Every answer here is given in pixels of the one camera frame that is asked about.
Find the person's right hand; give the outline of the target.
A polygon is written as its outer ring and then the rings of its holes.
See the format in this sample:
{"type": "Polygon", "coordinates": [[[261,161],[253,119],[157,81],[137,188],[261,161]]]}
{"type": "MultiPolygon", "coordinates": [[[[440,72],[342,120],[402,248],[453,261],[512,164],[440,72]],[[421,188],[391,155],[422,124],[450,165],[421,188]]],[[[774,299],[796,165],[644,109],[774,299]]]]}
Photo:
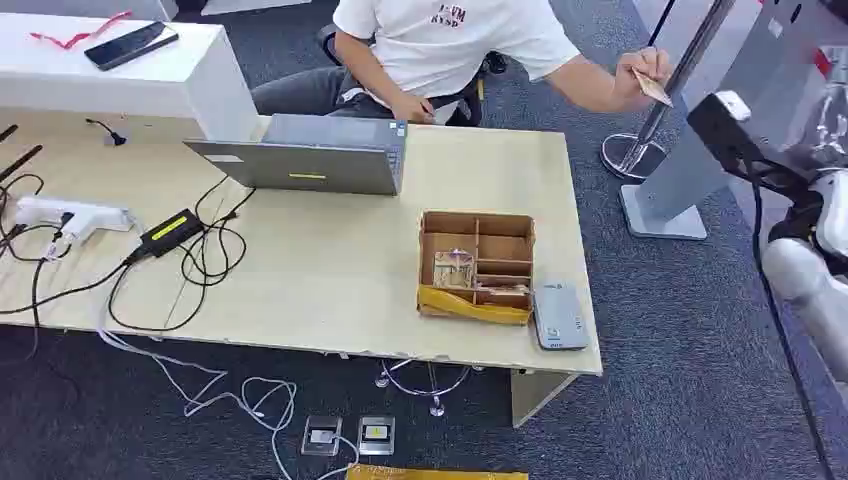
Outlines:
{"type": "Polygon", "coordinates": [[[401,92],[388,100],[387,103],[397,120],[415,124],[435,123],[435,109],[425,98],[401,92]]]}

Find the person's left hand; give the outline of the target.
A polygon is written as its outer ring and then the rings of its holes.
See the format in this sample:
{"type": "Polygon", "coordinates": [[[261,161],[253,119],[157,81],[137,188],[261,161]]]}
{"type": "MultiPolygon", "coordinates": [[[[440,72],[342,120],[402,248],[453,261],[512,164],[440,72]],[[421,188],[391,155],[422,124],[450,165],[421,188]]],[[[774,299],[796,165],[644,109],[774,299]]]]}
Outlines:
{"type": "Polygon", "coordinates": [[[623,54],[616,66],[613,88],[614,105],[619,112],[643,110],[652,102],[643,93],[636,72],[666,87],[673,67],[668,53],[653,46],[623,54]]]}

